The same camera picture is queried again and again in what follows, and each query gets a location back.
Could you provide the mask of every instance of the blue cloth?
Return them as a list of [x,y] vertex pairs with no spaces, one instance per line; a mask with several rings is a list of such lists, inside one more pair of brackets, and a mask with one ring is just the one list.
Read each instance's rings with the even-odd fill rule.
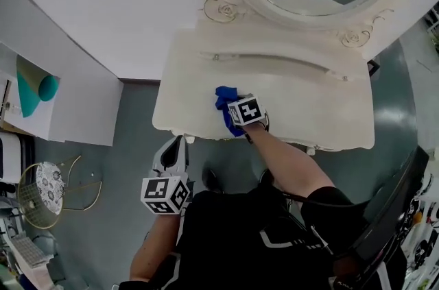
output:
[[215,94],[218,96],[218,99],[215,102],[215,107],[217,110],[222,111],[224,123],[226,124],[227,129],[235,137],[244,135],[244,131],[242,129],[236,128],[233,125],[232,117],[230,116],[227,106],[227,104],[235,102],[239,99],[237,89],[229,88],[228,86],[218,86],[215,90]]

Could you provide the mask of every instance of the person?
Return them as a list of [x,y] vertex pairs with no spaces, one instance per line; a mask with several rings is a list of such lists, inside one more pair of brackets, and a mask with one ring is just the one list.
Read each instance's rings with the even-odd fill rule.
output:
[[166,284],[166,289],[329,290],[331,276],[353,271],[354,264],[334,263],[332,254],[360,235],[362,211],[303,202],[298,204],[303,226],[289,213],[283,192],[330,205],[351,201],[310,156],[263,124],[243,129],[268,167],[259,186],[228,195],[214,172],[205,169],[208,190],[187,207],[179,241],[180,215],[159,215],[132,260],[130,281],[120,290]]

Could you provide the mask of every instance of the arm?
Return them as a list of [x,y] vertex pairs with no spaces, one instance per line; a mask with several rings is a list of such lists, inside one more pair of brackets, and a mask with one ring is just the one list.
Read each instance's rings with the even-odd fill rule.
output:
[[334,186],[317,163],[306,153],[266,132],[260,123],[246,125],[248,133],[268,169],[287,193],[308,197],[324,186]]
[[159,215],[150,234],[134,256],[130,280],[149,282],[158,266],[174,250],[180,227],[180,215]]

